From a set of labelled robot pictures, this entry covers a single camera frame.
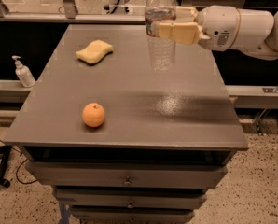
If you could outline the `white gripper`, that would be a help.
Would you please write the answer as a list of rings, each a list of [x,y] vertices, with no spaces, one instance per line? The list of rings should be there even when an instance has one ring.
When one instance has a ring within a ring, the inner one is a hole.
[[[177,7],[175,20],[178,22],[155,21],[151,34],[179,44],[198,43],[205,49],[225,51],[234,42],[239,18],[235,7],[210,6],[199,14],[195,7]]]

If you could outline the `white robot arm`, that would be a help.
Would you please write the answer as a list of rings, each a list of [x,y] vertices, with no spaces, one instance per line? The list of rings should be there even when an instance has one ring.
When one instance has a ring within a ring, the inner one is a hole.
[[[211,51],[234,49],[267,61],[278,59],[278,11],[209,6],[178,7],[176,18],[153,21],[149,35]]]

